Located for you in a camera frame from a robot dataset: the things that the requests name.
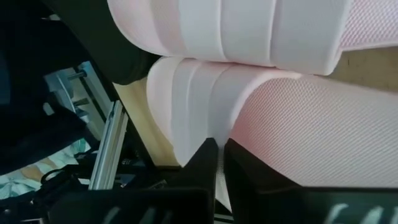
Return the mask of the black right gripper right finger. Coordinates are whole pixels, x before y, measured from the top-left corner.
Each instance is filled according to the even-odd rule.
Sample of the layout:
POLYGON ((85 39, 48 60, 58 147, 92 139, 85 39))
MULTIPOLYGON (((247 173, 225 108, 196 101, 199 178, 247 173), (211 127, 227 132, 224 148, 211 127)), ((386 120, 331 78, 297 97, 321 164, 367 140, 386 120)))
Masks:
POLYGON ((304 187, 233 139, 224 175, 235 223, 397 223, 397 189, 304 187))

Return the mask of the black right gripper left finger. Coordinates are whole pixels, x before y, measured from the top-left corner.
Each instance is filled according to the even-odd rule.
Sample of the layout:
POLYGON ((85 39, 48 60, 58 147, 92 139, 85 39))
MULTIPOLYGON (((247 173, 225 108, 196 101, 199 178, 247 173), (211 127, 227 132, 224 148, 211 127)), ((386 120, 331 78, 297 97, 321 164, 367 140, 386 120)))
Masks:
POLYGON ((67 195, 50 223, 213 223, 218 146, 206 139, 163 188, 89 190, 67 195))

